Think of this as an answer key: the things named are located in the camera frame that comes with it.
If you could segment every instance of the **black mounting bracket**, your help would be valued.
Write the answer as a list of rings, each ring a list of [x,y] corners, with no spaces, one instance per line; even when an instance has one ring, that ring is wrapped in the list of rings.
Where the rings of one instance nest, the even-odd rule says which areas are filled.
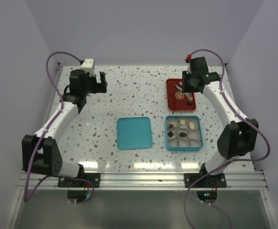
[[[185,187],[188,188],[194,181],[199,179],[202,175],[199,173],[185,173],[183,175],[184,177],[184,183]],[[217,184],[217,187],[227,187],[226,178],[224,173],[221,173],[219,175],[215,176],[207,176],[203,180],[199,181],[194,185],[194,187],[199,188],[213,188],[215,187],[215,184]]]
[[[101,174],[100,173],[84,173],[82,179],[90,181],[94,188],[98,188],[100,186]],[[74,180],[64,179],[61,181],[58,180],[58,187],[87,187],[85,182],[77,182]]]

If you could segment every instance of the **cable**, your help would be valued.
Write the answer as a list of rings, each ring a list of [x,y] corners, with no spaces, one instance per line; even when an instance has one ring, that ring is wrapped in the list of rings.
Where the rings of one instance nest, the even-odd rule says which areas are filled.
[[[200,51],[205,51],[205,52],[210,52],[212,54],[214,54],[215,56],[217,56],[219,58],[219,60],[221,61],[221,64],[222,64],[222,76],[221,76],[221,79],[220,79],[220,90],[221,90],[221,94],[225,100],[225,102],[227,103],[227,105],[231,108],[231,110],[234,112],[234,114],[240,118],[243,122],[245,122],[247,125],[249,125],[251,128],[253,128],[255,131],[257,131],[261,136],[262,138],[264,139],[266,145],[267,145],[267,153],[261,157],[261,158],[257,158],[257,159],[233,159],[233,160],[230,160],[228,162],[225,162],[224,164],[222,164],[221,166],[219,166],[218,168],[215,168],[214,170],[210,171],[209,173],[205,174],[204,176],[200,177],[199,179],[197,179],[196,181],[194,181],[188,188],[187,190],[187,193],[186,193],[186,197],[185,197],[185,200],[184,200],[184,203],[183,203],[183,210],[184,210],[184,213],[186,215],[186,218],[187,218],[187,221],[188,223],[190,224],[190,226],[193,228],[193,229],[196,229],[196,227],[192,224],[189,216],[188,216],[188,212],[187,212],[187,198],[188,198],[188,195],[190,193],[190,189],[196,184],[198,183],[199,181],[201,181],[202,179],[204,179],[205,177],[211,175],[212,173],[214,173],[215,171],[231,164],[233,161],[251,161],[251,162],[254,162],[254,161],[262,161],[264,159],[266,159],[269,154],[270,154],[270,151],[271,151],[271,148],[270,148],[270,144],[269,144],[269,141],[267,139],[267,137],[262,133],[262,131],[260,129],[258,129],[257,127],[255,127],[254,125],[252,125],[250,122],[248,122],[245,118],[243,118],[241,115],[238,114],[238,112],[234,109],[234,107],[231,105],[231,103],[229,102],[229,100],[227,99],[224,91],[223,91],[223,78],[224,78],[224,73],[225,73],[225,64],[224,64],[224,61],[223,59],[215,52],[209,50],[209,49],[198,49],[194,52],[192,52],[190,54],[190,56],[192,56],[193,54],[197,53],[197,52],[200,52]],[[218,209],[219,211],[223,212],[225,214],[225,216],[227,217],[228,221],[229,221],[229,228],[232,229],[233,226],[232,226],[232,221],[230,219],[230,217],[218,206],[214,205],[214,204],[211,204],[210,206]]]
[[[63,97],[62,97],[62,94],[59,92],[57,86],[55,85],[54,81],[52,80],[51,76],[50,76],[50,73],[49,73],[49,60],[52,56],[56,55],[56,54],[66,54],[66,55],[69,55],[69,56],[72,56],[73,58],[77,59],[79,62],[80,62],[80,59],[78,59],[76,56],[68,53],[68,52],[53,52],[48,58],[47,58],[47,61],[46,61],[46,64],[45,64],[45,70],[47,72],[47,76],[52,84],[52,86],[54,87],[54,89],[56,90],[59,98],[60,98],[60,102],[61,102],[61,109],[56,113],[56,115],[50,120],[49,124],[46,126],[46,130],[43,131],[42,135],[40,136],[34,150],[33,150],[33,153],[32,153],[32,156],[31,156],[31,159],[30,159],[30,162],[29,162],[29,165],[28,165],[28,171],[27,171],[27,174],[26,174],[26,180],[25,180],[25,186],[24,186],[24,194],[23,194],[23,200],[24,202],[28,202],[30,200],[30,198],[32,197],[32,195],[34,194],[34,192],[36,191],[37,187],[48,177],[48,176],[45,176],[44,178],[42,178],[40,180],[40,182],[38,182],[38,184],[34,187],[33,191],[31,192],[31,194],[28,196],[28,188],[29,188],[29,181],[30,181],[30,175],[31,175],[31,171],[32,171],[32,166],[33,166],[33,162],[34,162],[34,158],[35,158],[35,155],[38,151],[38,148],[43,140],[43,137],[45,136],[47,130],[49,129],[49,127],[52,125],[52,123],[55,121],[55,119],[59,116],[59,114],[62,112],[63,108],[64,108],[64,101],[63,101]]]
[[[80,179],[80,178],[72,178],[72,177],[65,177],[65,178],[69,179],[69,180],[79,181],[79,182],[86,182],[88,185],[90,185],[92,187],[92,192],[91,192],[90,197],[84,199],[83,201],[74,202],[74,203],[76,203],[76,204],[84,204],[84,203],[86,203],[87,201],[89,201],[91,199],[91,197],[93,196],[93,194],[95,192],[95,186],[89,180]]]

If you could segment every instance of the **blue tray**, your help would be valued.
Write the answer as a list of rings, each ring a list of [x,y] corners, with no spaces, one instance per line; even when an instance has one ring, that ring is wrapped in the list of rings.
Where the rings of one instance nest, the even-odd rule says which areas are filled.
[[[167,124],[167,119],[168,118],[195,118],[198,121],[199,125],[199,130],[201,134],[201,142],[202,146],[201,147],[172,147],[169,145],[168,142],[168,124]],[[164,122],[164,132],[165,132],[165,140],[166,140],[166,149],[169,151],[199,151],[203,147],[203,136],[202,136],[202,130],[201,130],[201,123],[200,123],[200,118],[197,116],[180,116],[180,115],[171,115],[167,116],[166,120]]]
[[[144,149],[151,148],[152,145],[152,130],[148,117],[118,119],[118,149]]]

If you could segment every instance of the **robotic arm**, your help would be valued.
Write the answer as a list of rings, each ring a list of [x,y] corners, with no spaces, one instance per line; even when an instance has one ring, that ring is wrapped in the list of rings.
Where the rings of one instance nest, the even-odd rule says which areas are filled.
[[[80,69],[70,72],[70,85],[68,86],[70,92],[67,93],[67,88],[64,91],[64,108],[61,110],[61,105],[59,104],[55,113],[40,130],[34,135],[26,135],[22,139],[22,162],[24,171],[28,171],[33,150],[42,137],[43,132],[46,130],[46,126],[61,111],[43,136],[38,148],[39,151],[34,157],[32,173],[50,177],[85,177],[83,166],[63,160],[57,146],[57,142],[65,129],[85,106],[87,95],[90,93],[107,92],[107,82],[104,72],[100,72],[101,83],[97,83],[96,81],[94,60],[86,59],[81,64]]]
[[[237,159],[253,151],[257,132],[239,119],[227,105],[220,91],[220,76],[218,73],[210,73],[208,71],[204,57],[189,60],[189,65],[188,70],[182,72],[182,91],[185,93],[201,92],[211,102],[224,126],[224,130],[217,141],[218,150],[201,167],[200,176],[203,176],[223,165],[225,162]],[[249,120],[236,106],[230,96],[227,93],[225,95],[233,108],[258,128],[258,122],[255,119]],[[226,167],[215,171],[211,175],[216,176],[222,174]]]

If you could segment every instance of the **table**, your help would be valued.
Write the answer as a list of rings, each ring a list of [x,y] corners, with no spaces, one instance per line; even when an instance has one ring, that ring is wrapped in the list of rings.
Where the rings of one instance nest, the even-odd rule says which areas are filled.
[[[64,160],[80,163],[85,171],[134,172],[178,171],[195,172],[216,151],[216,142],[223,130],[219,116],[210,102],[195,94],[194,112],[171,112],[167,107],[166,85],[169,78],[181,78],[187,66],[96,66],[96,73],[106,73],[106,94],[90,94],[82,112],[71,122],[58,145]],[[58,88],[69,84],[70,72],[79,66],[65,66]],[[209,72],[221,74],[221,67]],[[233,98],[227,74],[224,86]],[[52,114],[59,104],[54,97]],[[201,120],[204,146],[199,152],[170,152],[165,148],[164,120],[168,115],[196,115]],[[150,149],[119,150],[117,120],[122,117],[149,117],[153,146]],[[251,162],[236,162],[226,171],[254,171]]]

